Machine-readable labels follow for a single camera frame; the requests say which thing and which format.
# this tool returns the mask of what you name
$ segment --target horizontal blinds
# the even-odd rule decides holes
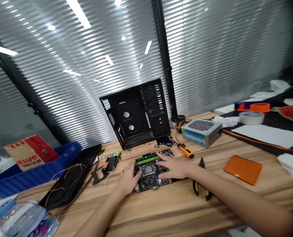
[[[162,0],[178,114],[192,116],[269,89],[293,18],[281,0]]]
[[[18,53],[13,60],[50,122],[87,147],[116,140],[99,97],[161,78],[169,103],[151,1],[78,2],[89,29],[65,0],[0,1],[0,41]]]
[[[9,156],[4,146],[32,135],[40,135],[51,147],[58,141],[0,67],[0,156]]]

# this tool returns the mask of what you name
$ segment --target blue crate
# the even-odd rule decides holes
[[[71,162],[81,153],[78,142],[54,148],[60,156],[55,161],[22,172],[18,165],[14,165],[0,174],[0,198],[9,197],[38,185],[47,183],[58,172],[68,168]],[[60,178],[64,172],[54,178]]]

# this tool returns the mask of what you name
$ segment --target green ram module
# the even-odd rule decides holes
[[[157,154],[152,154],[147,157],[141,157],[141,158],[136,159],[135,165],[140,165],[140,164],[143,164],[146,162],[150,162],[150,161],[156,160],[158,158],[159,157],[157,156]]]

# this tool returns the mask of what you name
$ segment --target red paper bag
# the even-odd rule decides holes
[[[22,171],[55,161],[59,155],[39,135],[4,146]]]

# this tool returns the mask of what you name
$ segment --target pliers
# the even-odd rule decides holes
[[[199,162],[199,166],[201,168],[204,168],[204,169],[206,168],[206,165],[205,165],[205,162],[204,162],[203,158],[201,158],[201,160]],[[194,190],[195,194],[197,196],[199,196],[198,183],[196,181],[194,181],[194,180],[192,181],[192,187],[193,187],[193,190]],[[207,201],[211,200],[212,195],[213,194],[209,190],[206,190],[206,200]]]

